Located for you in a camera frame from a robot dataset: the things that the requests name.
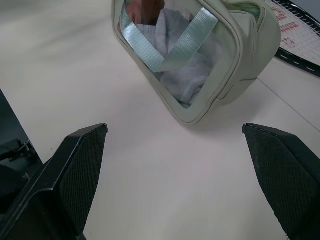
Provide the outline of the black badminton racket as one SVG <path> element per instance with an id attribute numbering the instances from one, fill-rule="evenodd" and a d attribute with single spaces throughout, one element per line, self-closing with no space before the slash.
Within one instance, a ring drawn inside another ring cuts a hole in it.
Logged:
<path id="1" fill-rule="evenodd" d="M 281 43 L 276 57 L 320 78 L 320 22 L 290 0 L 264 0 L 276 15 Z"/>

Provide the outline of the pale green transparent pouch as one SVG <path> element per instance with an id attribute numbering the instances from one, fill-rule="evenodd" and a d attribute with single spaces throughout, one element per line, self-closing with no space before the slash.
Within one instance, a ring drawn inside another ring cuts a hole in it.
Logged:
<path id="1" fill-rule="evenodd" d="M 258 78 L 279 49 L 278 19 L 265 0 L 112 0 L 112 28 L 171 114 L 186 125 L 198 123 L 211 109 L 232 103 Z M 120 16 L 128 8 L 134 24 L 154 26 L 163 9 L 180 12 L 192 21 L 201 8 L 217 19 L 212 31 L 217 40 L 203 47 L 216 53 L 213 69 L 189 108 L 184 108 L 135 54 L 121 33 Z"/>

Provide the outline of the white folded towel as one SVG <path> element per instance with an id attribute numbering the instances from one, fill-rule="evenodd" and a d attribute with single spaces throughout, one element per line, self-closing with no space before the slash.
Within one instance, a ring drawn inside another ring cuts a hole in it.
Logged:
<path id="1" fill-rule="evenodd" d="M 206 83 L 217 53 L 204 48 L 217 43 L 212 31 L 219 20 L 201 8 L 192 21 L 179 11 L 162 9 L 156 25 L 135 24 L 123 6 L 119 24 L 123 38 L 156 79 L 188 109 Z"/>

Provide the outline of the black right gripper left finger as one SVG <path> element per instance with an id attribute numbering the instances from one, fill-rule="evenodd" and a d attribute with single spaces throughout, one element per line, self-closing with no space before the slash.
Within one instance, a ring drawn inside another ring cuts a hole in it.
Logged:
<path id="1" fill-rule="evenodd" d="M 0 165 L 0 240 L 87 240 L 108 126 L 68 135 L 31 176 Z"/>

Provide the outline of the dark robot body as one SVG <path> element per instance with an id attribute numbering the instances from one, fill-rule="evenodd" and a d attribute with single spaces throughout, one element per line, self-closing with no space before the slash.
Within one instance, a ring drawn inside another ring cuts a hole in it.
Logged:
<path id="1" fill-rule="evenodd" d="M 0 89 L 0 218 L 43 165 Z"/>

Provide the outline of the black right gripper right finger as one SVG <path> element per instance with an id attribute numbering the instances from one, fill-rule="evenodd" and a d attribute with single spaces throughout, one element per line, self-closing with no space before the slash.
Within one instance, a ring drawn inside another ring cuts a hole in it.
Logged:
<path id="1" fill-rule="evenodd" d="M 296 135 L 242 127 L 258 183 L 289 240 L 320 240 L 320 158 Z"/>

